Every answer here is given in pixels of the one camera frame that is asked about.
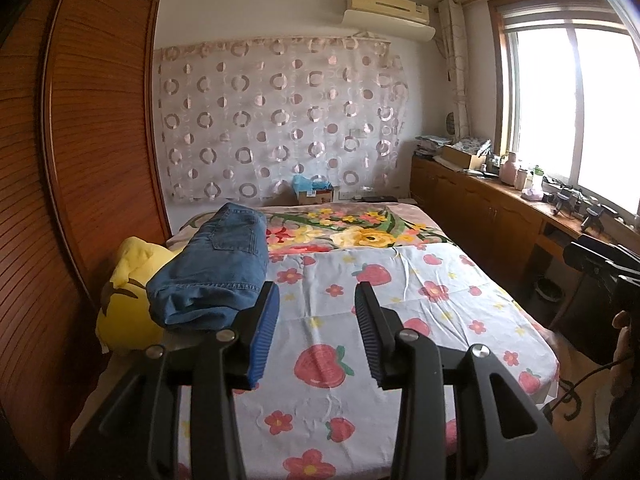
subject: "flower print blanket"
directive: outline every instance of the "flower print blanket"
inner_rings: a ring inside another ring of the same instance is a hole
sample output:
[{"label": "flower print blanket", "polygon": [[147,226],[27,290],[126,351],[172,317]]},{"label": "flower print blanket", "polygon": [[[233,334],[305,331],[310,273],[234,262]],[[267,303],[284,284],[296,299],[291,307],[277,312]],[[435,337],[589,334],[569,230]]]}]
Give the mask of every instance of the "flower print blanket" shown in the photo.
[{"label": "flower print blanket", "polygon": [[[450,242],[433,220],[413,205],[334,202],[259,210],[267,217],[267,244],[272,260],[283,254]],[[172,251],[184,247],[213,215],[204,213],[189,220],[167,242],[167,247]]]},{"label": "flower print blanket", "polygon": [[[389,474],[400,392],[383,392],[371,378],[353,310],[358,282],[370,282],[380,305],[438,345],[487,345],[537,404],[556,396],[558,361],[546,331],[455,245],[278,256],[267,270],[280,287],[280,317],[264,377],[254,391],[234,393],[248,478],[373,480]],[[190,477],[189,406],[185,388],[181,478]],[[452,451],[450,389],[446,415]]]}]

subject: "wooden wardrobe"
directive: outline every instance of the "wooden wardrobe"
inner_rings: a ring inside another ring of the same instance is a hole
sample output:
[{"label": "wooden wardrobe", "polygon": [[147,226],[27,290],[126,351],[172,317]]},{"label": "wooden wardrobe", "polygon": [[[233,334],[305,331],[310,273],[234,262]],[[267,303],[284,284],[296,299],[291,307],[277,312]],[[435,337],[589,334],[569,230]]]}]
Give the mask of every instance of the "wooden wardrobe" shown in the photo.
[{"label": "wooden wardrobe", "polygon": [[0,424],[48,478],[104,363],[94,325],[118,246],[170,236],[158,1],[31,0],[0,47]]}]

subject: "jeans back pocket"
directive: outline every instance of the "jeans back pocket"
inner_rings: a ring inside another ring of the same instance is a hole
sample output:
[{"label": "jeans back pocket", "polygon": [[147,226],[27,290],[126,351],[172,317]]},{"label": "jeans back pocket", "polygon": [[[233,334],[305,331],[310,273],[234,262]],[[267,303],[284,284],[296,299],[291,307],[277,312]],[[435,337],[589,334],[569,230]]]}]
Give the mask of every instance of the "jeans back pocket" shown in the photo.
[{"label": "jeans back pocket", "polygon": [[259,230],[258,212],[229,207],[209,234],[214,249],[257,254],[255,233]]}]

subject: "yellow plush toy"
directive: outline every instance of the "yellow plush toy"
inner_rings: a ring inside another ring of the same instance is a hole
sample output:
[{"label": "yellow plush toy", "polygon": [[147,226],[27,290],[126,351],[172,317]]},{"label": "yellow plush toy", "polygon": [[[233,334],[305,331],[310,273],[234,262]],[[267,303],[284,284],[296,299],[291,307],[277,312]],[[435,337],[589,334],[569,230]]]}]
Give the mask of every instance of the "yellow plush toy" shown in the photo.
[{"label": "yellow plush toy", "polygon": [[136,237],[124,240],[111,279],[102,288],[95,322],[103,352],[142,350],[161,341],[164,331],[151,321],[145,285],[178,252]]}]

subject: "white wall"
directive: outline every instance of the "white wall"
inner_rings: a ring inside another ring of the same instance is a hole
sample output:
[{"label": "white wall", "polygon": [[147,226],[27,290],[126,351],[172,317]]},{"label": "white wall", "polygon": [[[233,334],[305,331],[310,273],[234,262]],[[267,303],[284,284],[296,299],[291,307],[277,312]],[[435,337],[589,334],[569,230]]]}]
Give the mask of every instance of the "white wall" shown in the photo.
[{"label": "white wall", "polygon": [[[160,0],[155,47],[260,36],[346,36],[355,30],[340,26],[345,8],[346,0]],[[443,134],[452,111],[444,59],[433,41],[391,40],[409,86],[403,137]],[[166,178],[158,142],[157,147],[160,175]],[[400,151],[401,167],[410,165],[412,151],[413,146]],[[191,216],[210,210],[202,203],[174,203],[166,194],[164,200],[174,232]]]},{"label": "white wall", "polygon": [[469,54],[466,103],[475,137],[495,136],[495,51],[489,7],[480,0],[464,7]]}]

